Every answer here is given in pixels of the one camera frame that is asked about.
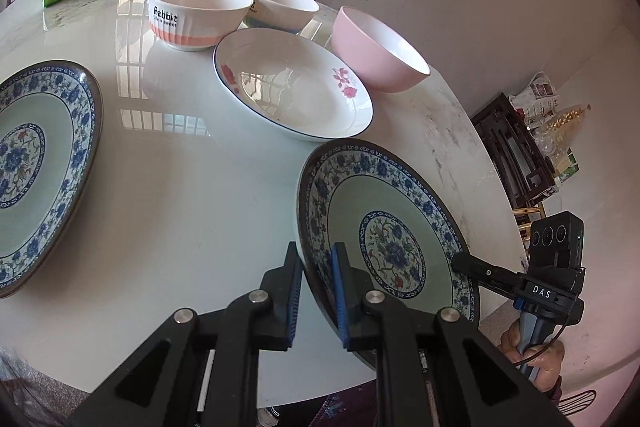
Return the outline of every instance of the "human hand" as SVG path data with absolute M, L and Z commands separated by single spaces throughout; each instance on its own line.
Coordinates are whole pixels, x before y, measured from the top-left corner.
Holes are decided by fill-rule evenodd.
M 507 357 L 510 362 L 516 363 L 520 360 L 528 359 L 544 347 L 529 347 L 529 349 L 524 352 L 524 355 L 521 355 L 516 349 L 519 343 L 520 320 L 517 320 L 500 337 L 500 344 L 497 346 L 498 350 Z M 560 341 L 555 341 L 542 355 L 527 362 L 527 365 L 531 367 L 540 368 L 533 385 L 535 385 L 539 391 L 542 391 L 542 393 L 553 389 L 556 381 L 558 381 L 562 359 L 564 359 L 564 344 Z

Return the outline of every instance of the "white plate with red flowers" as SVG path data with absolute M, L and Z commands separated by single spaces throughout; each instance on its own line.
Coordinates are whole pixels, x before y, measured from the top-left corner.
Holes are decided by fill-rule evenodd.
M 369 93 L 334 54 L 287 32 L 248 28 L 213 53 L 218 77 L 244 107 L 295 137 L 356 136 L 373 118 Z

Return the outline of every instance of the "metal screw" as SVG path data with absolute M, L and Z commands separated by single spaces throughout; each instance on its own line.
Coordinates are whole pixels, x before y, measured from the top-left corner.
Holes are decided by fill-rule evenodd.
M 440 317 L 445 322 L 457 322 L 460 318 L 460 312 L 453 308 L 444 308 L 440 312 Z
M 269 298 L 269 294 L 264 290 L 254 290 L 249 293 L 249 300 L 251 302 L 265 302 Z
M 174 313 L 174 321 L 178 324 L 185 324 L 193 320 L 193 312 L 188 308 L 182 308 Z
M 367 299 L 367 302 L 370 302 L 371 304 L 380 304 L 380 302 L 385 300 L 385 294 L 379 290 L 371 290 L 370 292 L 367 292 L 365 298 Z

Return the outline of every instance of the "plate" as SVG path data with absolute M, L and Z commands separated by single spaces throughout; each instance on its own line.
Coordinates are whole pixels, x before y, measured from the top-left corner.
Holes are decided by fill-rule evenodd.
M 220 41 L 213 61 L 243 107 L 297 138 L 355 136 L 373 118 L 369 93 L 353 71 L 300 36 L 267 28 L 239 30 Z
M 300 176 L 298 242 L 312 292 L 335 324 L 330 248 L 345 243 L 351 266 L 409 308 L 451 306 L 479 320 L 478 286 L 453 272 L 467 252 L 460 229 L 433 189 L 389 151 L 334 140 L 309 156 Z
M 0 297 L 44 261 L 94 161 L 102 98 L 94 76 L 64 60 L 0 84 Z

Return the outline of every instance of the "round table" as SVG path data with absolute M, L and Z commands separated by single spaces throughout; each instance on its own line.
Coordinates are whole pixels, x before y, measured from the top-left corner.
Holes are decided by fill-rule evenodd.
M 327 45 L 335 15 L 322 7 L 303 36 Z M 0 78 L 54 58 L 97 78 L 102 137 L 65 236 L 0 301 L 0 346 L 92 391 L 174 310 L 222 309 L 282 263 L 295 239 L 298 176 L 317 144 L 249 118 L 223 96 L 211 49 L 156 41 L 145 0 L 65 0 L 46 10 L 42 0 L 17 0 L 0 13 Z M 519 269 L 524 250 L 497 172 L 440 74 L 371 98 L 374 119 L 361 137 L 423 176 L 472 254 Z M 502 302 L 481 291 L 481 317 Z M 303 282 L 293 348 L 260 354 L 258 405 L 374 377 L 342 349 Z

